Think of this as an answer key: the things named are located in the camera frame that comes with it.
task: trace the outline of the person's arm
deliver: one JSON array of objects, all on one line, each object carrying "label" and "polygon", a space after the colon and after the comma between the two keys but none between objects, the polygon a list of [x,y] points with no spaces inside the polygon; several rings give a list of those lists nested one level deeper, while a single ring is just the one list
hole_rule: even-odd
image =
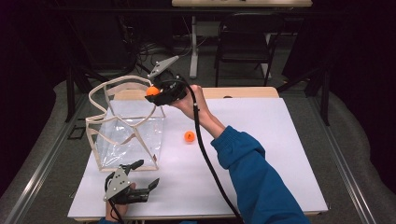
[{"label": "person's arm", "polygon": [[[247,133],[225,126],[210,113],[202,88],[191,86],[197,99],[200,125],[215,138],[220,165],[230,172],[237,203],[246,223],[309,223],[276,170],[265,160],[262,145]],[[172,104],[191,118],[190,94]]]}]

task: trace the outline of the gray floor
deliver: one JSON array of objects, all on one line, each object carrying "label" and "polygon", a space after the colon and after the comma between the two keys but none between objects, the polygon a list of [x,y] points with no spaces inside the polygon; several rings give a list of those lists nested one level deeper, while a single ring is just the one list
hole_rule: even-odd
[{"label": "gray floor", "polygon": [[[286,79],[280,74],[290,52],[292,37],[283,37],[279,43],[272,78],[269,86],[279,86]],[[210,44],[203,44],[199,51],[198,78],[188,81],[204,87],[214,86],[214,50]],[[170,55],[159,54],[152,61],[160,61]],[[150,67],[149,59],[145,65]],[[190,57],[181,57],[171,69],[188,77]],[[222,66],[225,77],[244,74],[260,77],[260,71],[249,66]],[[222,79],[220,86],[260,86],[259,79]],[[345,105],[331,95],[329,119],[331,126],[326,127],[318,118],[317,99],[306,98],[302,94],[305,83],[280,94],[284,98],[291,117],[303,143],[319,186],[330,211],[310,217],[312,223],[396,223],[396,196],[379,180],[375,168],[369,161],[370,148],[364,130],[346,109]],[[0,218],[14,223],[76,223],[67,217],[73,202],[73,193],[77,190],[82,177],[90,147],[86,136],[81,140],[66,140],[71,128],[84,126],[87,104],[78,106],[78,116],[65,124],[66,90],[65,83],[59,84],[57,102],[51,117],[37,140],[25,164],[0,200]],[[53,161],[43,167],[42,161]],[[48,173],[40,173],[50,168]],[[36,183],[29,188],[28,182],[40,176],[44,183]]]}]

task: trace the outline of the gray carpet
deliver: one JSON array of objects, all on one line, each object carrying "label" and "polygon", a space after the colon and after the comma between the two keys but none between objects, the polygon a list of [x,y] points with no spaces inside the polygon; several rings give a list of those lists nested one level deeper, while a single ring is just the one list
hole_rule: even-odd
[{"label": "gray carpet", "polygon": [[[291,44],[292,37],[284,37],[279,43],[269,86],[279,86],[286,80],[280,74],[290,52]],[[215,47],[210,44],[200,47],[198,78],[189,80],[191,84],[199,84],[204,87],[214,85],[214,49]],[[152,61],[160,61],[168,57],[170,55],[158,54],[153,57]],[[149,68],[150,60],[148,58],[144,61]],[[171,69],[188,78],[190,57],[181,57]],[[255,71],[252,68],[240,66],[234,67],[232,74],[227,71],[227,67],[224,66],[220,73],[224,77],[235,74],[260,77],[260,69]],[[258,79],[222,79],[219,84],[220,86],[260,86],[262,82]],[[316,116],[317,109],[312,105],[316,99],[305,98],[301,92],[303,87],[304,83],[301,83],[287,92],[281,93],[280,96],[285,99],[324,198],[331,207],[329,212],[310,217],[310,220],[312,223],[362,223],[346,188],[345,180],[334,162],[332,145],[323,131],[321,120]],[[12,209],[19,202],[18,199],[23,195],[36,168],[54,148],[54,143],[59,140],[60,134],[64,134],[64,120],[67,112],[65,83],[61,83],[55,90],[57,102],[49,122],[10,188],[0,200],[2,208],[0,218],[3,220],[6,220],[10,213],[12,215],[15,211]],[[84,121],[77,119],[84,119],[90,113],[90,107],[88,105],[81,107],[78,118],[74,119],[73,124],[67,125],[84,126]],[[396,197],[381,183],[374,167],[369,162],[370,148],[364,130],[334,95],[331,95],[329,119],[331,132],[361,188],[368,207],[375,216],[376,223],[396,223],[396,217],[393,215],[393,212],[396,211]],[[27,204],[26,212],[22,213],[21,223],[76,223],[75,220],[67,217],[67,213],[73,201],[73,193],[77,190],[79,180],[84,172],[90,154],[90,146],[84,135],[80,140],[64,140],[56,147],[61,149],[60,153],[54,158],[51,170],[46,176],[44,184],[39,186],[34,201]]]}]

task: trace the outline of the person's hand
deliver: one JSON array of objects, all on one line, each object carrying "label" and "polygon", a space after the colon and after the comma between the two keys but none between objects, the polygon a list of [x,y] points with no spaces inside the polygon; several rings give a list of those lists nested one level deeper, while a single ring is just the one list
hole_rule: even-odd
[{"label": "person's hand", "polygon": [[[132,183],[129,187],[131,189],[135,189],[136,183]],[[123,217],[123,216],[125,216],[126,212],[128,211],[128,204],[116,204],[116,209],[117,209],[117,211],[119,211],[120,215]],[[117,222],[117,220],[114,217],[118,218],[116,212],[114,210],[112,210],[110,202],[106,202],[106,217],[105,217],[105,219],[107,221]]]},{"label": "person's hand", "polygon": [[[196,104],[198,105],[198,117],[200,125],[203,126],[214,138],[219,137],[219,135],[224,131],[224,125],[210,112],[206,99],[204,97],[204,92],[202,87],[197,85],[191,85],[191,89],[195,95]],[[188,118],[195,119],[193,111],[193,100],[191,93],[186,89],[187,95],[181,99],[174,101],[171,106],[180,109]]]},{"label": "person's hand", "polygon": [[[205,116],[210,115],[210,111],[207,107],[202,87],[197,85],[191,85],[191,89],[194,92],[195,99],[197,101],[199,116],[204,119]],[[183,99],[174,101],[171,106],[180,109],[188,118],[194,119],[193,101],[191,97],[191,92],[188,88],[186,88],[186,93],[187,95]]]}]

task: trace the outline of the clear plastic bag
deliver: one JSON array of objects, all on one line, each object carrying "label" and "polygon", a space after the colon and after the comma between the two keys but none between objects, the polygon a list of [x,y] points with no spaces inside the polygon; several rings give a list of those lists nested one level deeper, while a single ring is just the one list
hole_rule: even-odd
[{"label": "clear plastic bag", "polygon": [[150,85],[148,79],[125,76],[90,92],[99,112],[86,118],[87,136],[100,171],[138,160],[145,163],[137,170],[159,169],[165,114],[144,98]]}]

